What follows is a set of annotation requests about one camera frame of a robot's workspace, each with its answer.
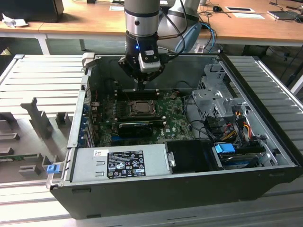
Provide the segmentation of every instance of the workbench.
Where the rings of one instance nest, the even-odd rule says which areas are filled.
[[[266,14],[269,10],[280,10],[266,0],[214,0],[225,12],[226,6],[252,8],[265,19],[236,18],[233,14],[229,18],[224,13],[213,13],[210,23],[217,32],[219,44],[247,44],[247,45],[276,45],[301,46],[303,44],[303,25],[295,21],[275,21]],[[125,40],[124,12],[109,11],[111,4],[97,1],[87,4],[84,0],[63,0],[64,14],[58,23],[29,22],[28,27],[8,28],[0,24],[1,37],[36,38],[43,54],[49,54],[48,39],[79,39],[81,49],[85,49],[85,39],[93,40]],[[279,5],[285,10],[286,6],[298,7],[299,3],[280,0]],[[200,7],[199,11],[212,11],[213,5]],[[208,30],[202,30],[199,42],[206,43],[210,37]]]

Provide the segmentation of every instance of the blue connector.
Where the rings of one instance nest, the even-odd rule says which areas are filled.
[[[217,154],[225,154],[225,153],[235,153],[235,148],[231,143],[220,143],[215,146]]]
[[[60,164],[48,165],[46,172],[48,174],[59,174],[60,173]]]

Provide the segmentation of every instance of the power supply label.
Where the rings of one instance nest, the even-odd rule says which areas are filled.
[[[107,177],[145,176],[143,151],[123,151],[107,154]]]

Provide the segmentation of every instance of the white paper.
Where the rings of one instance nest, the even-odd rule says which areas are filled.
[[[237,18],[250,18],[250,19],[265,19],[260,14],[252,13],[232,13]]]
[[[7,16],[5,16],[4,14],[2,14],[3,16],[3,20],[2,22],[4,24],[6,24],[8,27],[21,27],[21,26],[27,26],[28,24],[25,22],[24,19],[12,19],[12,18],[9,18]]]
[[[110,6],[110,11],[124,11],[124,6]]]

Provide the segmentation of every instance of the table leg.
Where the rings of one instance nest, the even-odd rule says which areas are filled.
[[[46,35],[45,34],[37,34],[36,39],[38,40],[38,42],[40,44],[42,53],[43,54],[50,54]]]
[[[290,90],[294,95],[297,95],[298,92],[303,87],[303,75],[299,78],[299,80],[294,84],[292,89]]]
[[[82,50],[82,51],[85,51],[85,50],[86,50],[86,48],[85,48],[85,43],[84,43],[84,40],[83,40],[83,39],[80,39],[79,41],[80,41],[80,47],[81,47],[81,50]]]

